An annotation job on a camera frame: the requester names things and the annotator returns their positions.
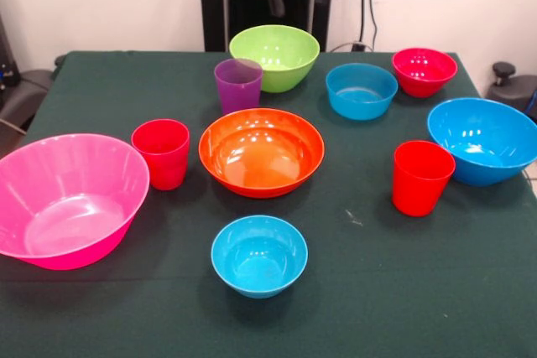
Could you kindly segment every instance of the bowl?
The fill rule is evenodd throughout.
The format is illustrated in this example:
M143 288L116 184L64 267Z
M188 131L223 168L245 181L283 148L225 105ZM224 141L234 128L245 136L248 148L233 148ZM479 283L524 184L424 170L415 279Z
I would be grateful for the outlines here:
M418 98L434 95L458 70L448 54L425 48L400 50L392 58L392 65L403 91Z
M304 237L289 222L250 215L225 226L212 242L220 278L249 298L270 298L296 281L308 261Z
M142 156L116 138L24 146L0 160L0 253L52 270L92 264L122 240L148 188Z
M334 111L349 119L366 121L388 110L398 84L394 75L385 69L350 63L330 70L326 88Z
M309 33L287 25L245 29L229 44L233 58L250 59L263 67L262 91L284 92L310 72L319 56L319 43Z
M430 136L456 161L453 178L486 186L537 159L537 125L511 106L481 98L442 102L429 114Z
M253 108L225 115L201 135L200 160L231 191L257 199L289 193L325 155L317 130L290 112Z

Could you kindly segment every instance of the white wall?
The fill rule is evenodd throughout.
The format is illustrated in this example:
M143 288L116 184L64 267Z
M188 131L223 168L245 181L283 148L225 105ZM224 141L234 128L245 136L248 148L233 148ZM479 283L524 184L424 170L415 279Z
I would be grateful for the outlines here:
M425 46L457 52L484 91L491 64L508 60L518 72L537 74L537 0L373 0L377 50ZM334 0L329 47L356 40L360 0ZM371 43L373 26L364 42Z
M456 51L484 90L490 65L537 74L537 0L374 0L377 50ZM334 0L328 46L357 39L360 0ZM21 69L71 49L203 50L200 0L0 0ZM368 23L366 41L371 39Z
M200 0L0 0L21 70L73 49L203 50Z

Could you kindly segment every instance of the dark green table cover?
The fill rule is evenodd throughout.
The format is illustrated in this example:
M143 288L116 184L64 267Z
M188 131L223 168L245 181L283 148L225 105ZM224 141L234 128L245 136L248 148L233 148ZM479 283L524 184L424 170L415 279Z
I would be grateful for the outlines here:
M475 96L459 73L426 100L401 92L388 113L351 122L325 76L351 61L391 70L390 54L322 54L304 82L262 105L296 112L326 142L313 178L275 200L230 193L202 168L197 141L221 113L213 68L225 54L69 54L27 142L66 132L124 140L172 117L191 130L176 191L149 191L123 243L93 266L50 272L0 258L3 357L535 357L537 202L522 175L487 188L451 182L434 213L390 202L392 154L427 138L429 110ZM215 234L243 215L282 217L304 234L303 276L269 300L213 272Z

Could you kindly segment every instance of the blue bowl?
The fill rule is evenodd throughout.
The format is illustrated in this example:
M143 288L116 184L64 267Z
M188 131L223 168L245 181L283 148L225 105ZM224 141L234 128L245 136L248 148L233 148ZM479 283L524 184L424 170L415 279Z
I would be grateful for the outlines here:
M397 92L394 75L378 66L350 63L326 76L330 105L340 115L368 121L383 115Z
M249 298L270 298L302 274L308 246L289 222L250 215L218 233L212 242L211 260L231 288Z
M427 127L433 140L453 154L453 178L465 184L496 184L537 158L537 125L499 102L482 98L442 102L429 113Z

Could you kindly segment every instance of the plastic cup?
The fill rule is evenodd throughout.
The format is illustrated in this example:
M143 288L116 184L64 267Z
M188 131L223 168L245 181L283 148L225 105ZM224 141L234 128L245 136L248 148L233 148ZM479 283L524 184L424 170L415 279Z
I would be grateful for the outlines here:
M392 201L406 215L428 215L455 171L455 159L443 147L421 140L399 145L394 153Z
M224 115L259 106L263 69L256 62L224 60L216 66L215 78Z
M190 147L185 124L173 119L145 122L133 132L131 143L148 164L153 187L172 190L183 183Z

